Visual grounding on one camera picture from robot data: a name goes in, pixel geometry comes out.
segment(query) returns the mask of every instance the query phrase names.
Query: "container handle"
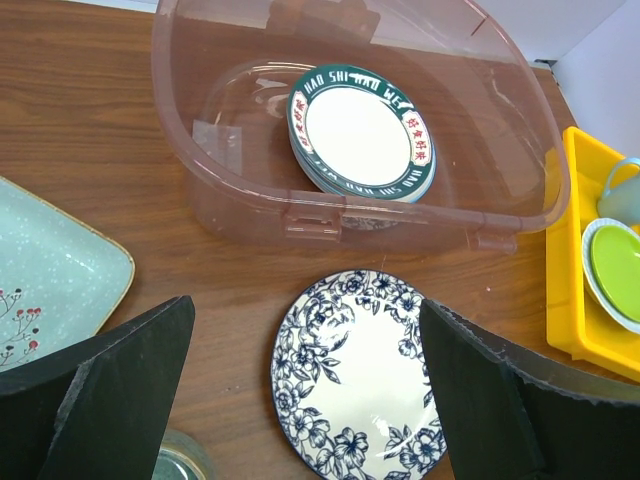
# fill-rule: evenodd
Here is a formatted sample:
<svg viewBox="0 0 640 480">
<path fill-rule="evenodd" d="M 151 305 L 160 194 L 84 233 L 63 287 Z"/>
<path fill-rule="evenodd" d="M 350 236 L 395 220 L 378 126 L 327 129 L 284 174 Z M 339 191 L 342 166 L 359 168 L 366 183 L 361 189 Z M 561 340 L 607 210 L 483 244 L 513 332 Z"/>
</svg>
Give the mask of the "container handle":
<svg viewBox="0 0 640 480">
<path fill-rule="evenodd" d="M 611 182 L 613 182 L 613 177 L 615 177 L 616 173 L 618 173 L 618 170 L 620 170 L 622 167 L 626 167 L 627 165 L 637 165 L 638 167 L 640 167 L 640 158 L 625 158 L 624 160 L 618 162 L 615 167 L 613 167 L 613 170 L 611 170 L 611 173 L 609 174 L 609 178 L 607 178 L 607 183 L 605 183 L 604 185 L 602 198 L 608 197 L 609 194 L 613 191 L 611 190 Z"/>
</svg>

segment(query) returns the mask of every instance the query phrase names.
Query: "wood grain surface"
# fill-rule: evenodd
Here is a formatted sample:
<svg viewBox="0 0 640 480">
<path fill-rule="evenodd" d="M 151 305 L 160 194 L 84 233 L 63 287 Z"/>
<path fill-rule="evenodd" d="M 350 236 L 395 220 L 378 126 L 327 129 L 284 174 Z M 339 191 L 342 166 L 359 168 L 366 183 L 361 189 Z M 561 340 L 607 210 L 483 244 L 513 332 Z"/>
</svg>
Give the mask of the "wood grain surface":
<svg viewBox="0 0 640 480">
<path fill-rule="evenodd" d="M 193 296 L 196 327 L 170 426 L 204 445 L 219 478 L 316 478 L 279 429 L 269 362 L 286 309 L 338 270 L 385 270 L 493 332 L 608 375 L 545 341 L 544 232 L 519 238 L 511 256 L 430 256 L 247 247 L 205 231 L 186 206 L 182 166 L 154 111 L 152 21 L 0 0 L 0 174 L 131 252 L 135 281 L 105 328 L 174 295 Z M 571 125 L 551 74 L 536 73 L 558 126 Z M 429 478 L 453 478 L 448 458 Z"/>
</svg>

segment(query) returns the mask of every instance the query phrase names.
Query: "cup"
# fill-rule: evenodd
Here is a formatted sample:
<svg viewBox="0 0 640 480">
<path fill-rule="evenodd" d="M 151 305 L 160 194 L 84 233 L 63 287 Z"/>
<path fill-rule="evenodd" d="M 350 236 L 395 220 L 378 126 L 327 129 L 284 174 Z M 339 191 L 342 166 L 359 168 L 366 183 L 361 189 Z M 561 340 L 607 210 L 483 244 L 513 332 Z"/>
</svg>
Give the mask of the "cup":
<svg viewBox="0 0 640 480">
<path fill-rule="evenodd" d="M 640 173 L 611 188 L 616 172 L 626 165 L 640 167 L 639 158 L 627 158 L 618 163 L 607 179 L 602 197 L 598 201 L 598 215 L 602 218 L 613 218 L 628 226 L 640 225 Z"/>
</svg>

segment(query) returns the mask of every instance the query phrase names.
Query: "yellow tray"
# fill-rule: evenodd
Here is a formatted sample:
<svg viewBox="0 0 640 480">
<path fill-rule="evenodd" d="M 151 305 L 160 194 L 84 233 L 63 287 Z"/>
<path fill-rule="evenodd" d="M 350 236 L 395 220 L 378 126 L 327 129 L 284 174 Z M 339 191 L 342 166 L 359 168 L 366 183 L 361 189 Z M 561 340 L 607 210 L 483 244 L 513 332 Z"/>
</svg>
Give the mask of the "yellow tray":
<svg viewBox="0 0 640 480">
<path fill-rule="evenodd" d="M 596 202 L 620 153 L 570 127 L 564 146 L 571 197 L 562 218 L 547 229 L 547 341 L 571 354 L 640 382 L 640 335 L 622 328 L 585 292 L 582 232 L 598 217 Z M 622 168 L 615 187 L 638 173 Z"/>
</svg>

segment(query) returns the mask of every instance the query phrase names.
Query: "transparent plastic container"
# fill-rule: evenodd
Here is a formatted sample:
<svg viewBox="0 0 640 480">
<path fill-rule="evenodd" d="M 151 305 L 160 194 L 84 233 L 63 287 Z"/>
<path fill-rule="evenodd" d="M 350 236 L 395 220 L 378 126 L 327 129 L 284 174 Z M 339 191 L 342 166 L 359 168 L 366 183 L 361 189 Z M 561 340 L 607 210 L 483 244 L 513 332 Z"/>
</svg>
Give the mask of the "transparent plastic container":
<svg viewBox="0 0 640 480">
<path fill-rule="evenodd" d="M 304 72 L 372 70 L 404 91 L 433 136 L 417 203 L 319 191 L 298 166 L 285 106 Z M 161 0 L 156 106 L 213 232 L 251 243 L 438 252 L 513 251 L 564 212 L 556 123 L 513 42 L 465 0 Z"/>
</svg>

